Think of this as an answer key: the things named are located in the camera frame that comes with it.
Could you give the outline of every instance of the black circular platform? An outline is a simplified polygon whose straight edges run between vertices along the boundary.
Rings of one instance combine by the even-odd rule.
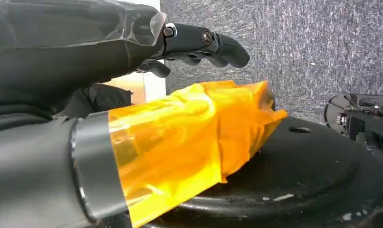
[[[322,125],[286,118],[228,181],[145,227],[383,227],[382,166]]]

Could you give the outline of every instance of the robotic finger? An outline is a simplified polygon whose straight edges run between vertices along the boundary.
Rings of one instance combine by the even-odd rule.
[[[155,62],[158,59],[181,60],[195,66],[206,58],[216,67],[226,67],[229,64],[236,68],[246,66],[250,60],[247,51],[236,40],[204,27],[169,23],[162,33],[162,54],[155,57],[153,63],[148,62],[151,60],[143,63],[138,68],[139,72],[151,71],[159,77],[168,76],[170,69]]]

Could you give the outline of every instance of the yellow tape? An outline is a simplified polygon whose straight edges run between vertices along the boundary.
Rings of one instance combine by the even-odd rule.
[[[267,82],[207,82],[109,111],[109,130],[134,227],[226,182],[275,130]]]

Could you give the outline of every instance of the metal cuff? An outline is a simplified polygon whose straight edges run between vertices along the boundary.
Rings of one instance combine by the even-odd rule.
[[[88,216],[102,219],[127,210],[112,150],[108,112],[81,119],[71,138],[73,168]]]

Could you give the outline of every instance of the metal screw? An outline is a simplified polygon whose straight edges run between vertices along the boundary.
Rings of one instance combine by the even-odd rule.
[[[175,32],[173,31],[172,28],[164,28],[163,29],[163,35],[166,37],[173,37],[175,35]]]
[[[344,115],[343,113],[340,113],[335,118],[335,121],[337,122],[338,125],[346,124],[347,123],[347,116]]]
[[[208,31],[207,29],[203,31],[202,38],[203,38],[203,42],[206,45],[210,45],[211,44],[211,42],[212,42],[211,32]]]

